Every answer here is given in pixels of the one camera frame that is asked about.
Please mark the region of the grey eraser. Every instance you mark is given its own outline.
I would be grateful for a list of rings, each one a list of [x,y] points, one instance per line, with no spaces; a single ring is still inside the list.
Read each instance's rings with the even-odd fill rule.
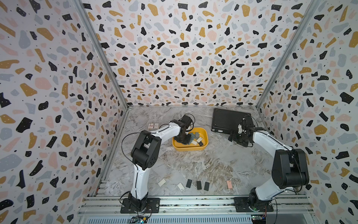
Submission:
[[[194,139],[198,139],[200,137],[200,135],[198,133],[193,133],[193,138]]]

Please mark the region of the small card box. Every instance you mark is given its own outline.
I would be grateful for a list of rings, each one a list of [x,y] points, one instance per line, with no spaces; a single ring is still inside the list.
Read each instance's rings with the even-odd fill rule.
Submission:
[[[149,123],[147,129],[148,130],[157,130],[159,129],[159,123]]]

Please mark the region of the black hard case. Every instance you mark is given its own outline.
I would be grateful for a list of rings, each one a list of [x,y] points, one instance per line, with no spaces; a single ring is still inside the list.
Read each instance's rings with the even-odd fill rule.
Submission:
[[[254,125],[250,113],[215,108],[213,110],[211,131],[224,134],[231,134],[233,131],[237,132],[242,119],[247,120],[248,125]]]

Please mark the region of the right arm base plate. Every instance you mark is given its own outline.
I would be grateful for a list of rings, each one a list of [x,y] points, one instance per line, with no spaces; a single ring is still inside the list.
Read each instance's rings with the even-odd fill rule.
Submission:
[[[271,201],[260,201],[250,197],[234,197],[236,212],[273,212]]]

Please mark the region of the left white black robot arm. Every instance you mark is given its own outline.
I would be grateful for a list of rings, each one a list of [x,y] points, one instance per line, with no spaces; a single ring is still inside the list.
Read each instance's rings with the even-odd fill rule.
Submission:
[[[144,210],[147,205],[150,170],[158,159],[161,144],[172,138],[178,143],[191,143],[189,132],[194,124],[194,116],[185,114],[181,119],[174,119],[156,131],[144,130],[139,133],[131,151],[134,181],[129,193],[129,201],[137,211]]]

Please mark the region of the yellow plastic storage box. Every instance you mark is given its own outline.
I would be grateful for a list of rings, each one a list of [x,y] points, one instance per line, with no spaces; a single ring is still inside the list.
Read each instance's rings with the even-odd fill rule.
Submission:
[[[194,145],[192,143],[190,143],[189,145],[183,145],[175,141],[174,138],[172,138],[172,146],[179,152],[204,150],[209,143],[207,131],[204,128],[195,127],[191,132],[189,132],[189,134],[191,135],[191,140],[196,141],[197,139],[193,138],[193,133],[198,133],[200,137],[203,138],[203,146],[200,146],[199,143],[197,145]]]

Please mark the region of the white eraser bottom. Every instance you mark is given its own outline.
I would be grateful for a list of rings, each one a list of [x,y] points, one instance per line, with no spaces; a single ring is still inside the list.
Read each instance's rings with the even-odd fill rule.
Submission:
[[[180,189],[180,191],[184,191],[185,187],[183,186],[182,183],[177,184],[178,188]]]

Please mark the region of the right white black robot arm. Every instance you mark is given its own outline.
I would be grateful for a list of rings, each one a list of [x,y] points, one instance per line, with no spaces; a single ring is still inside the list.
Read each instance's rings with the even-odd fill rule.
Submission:
[[[305,152],[298,148],[288,146],[264,128],[248,123],[249,116],[244,116],[238,130],[232,133],[232,139],[243,147],[249,144],[261,146],[273,157],[271,178],[259,187],[250,191],[247,205],[252,211],[268,208],[275,197],[285,191],[297,193],[309,183],[309,172]]]

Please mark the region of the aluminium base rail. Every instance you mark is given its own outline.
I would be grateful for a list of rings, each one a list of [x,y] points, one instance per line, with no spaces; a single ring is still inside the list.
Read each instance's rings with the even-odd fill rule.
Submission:
[[[80,224],[317,224],[304,195],[280,195],[273,212],[236,212],[234,197],[161,196],[159,213],[121,214],[119,197],[87,197],[79,210]]]

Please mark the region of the pink eraser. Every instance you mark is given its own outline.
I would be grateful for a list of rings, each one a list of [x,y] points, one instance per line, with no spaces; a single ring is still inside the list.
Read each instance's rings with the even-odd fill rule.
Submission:
[[[233,188],[232,183],[231,183],[230,180],[227,181],[227,187],[228,187],[228,189],[232,189],[232,188]]]

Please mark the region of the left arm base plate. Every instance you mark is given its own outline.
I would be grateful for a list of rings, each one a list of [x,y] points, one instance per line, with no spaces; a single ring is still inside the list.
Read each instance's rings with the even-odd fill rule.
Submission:
[[[147,198],[146,205],[140,205],[139,208],[136,205],[126,198],[122,202],[122,207],[120,210],[121,214],[137,214],[137,213],[149,213],[155,214],[159,213],[160,198],[159,197],[150,197]]]

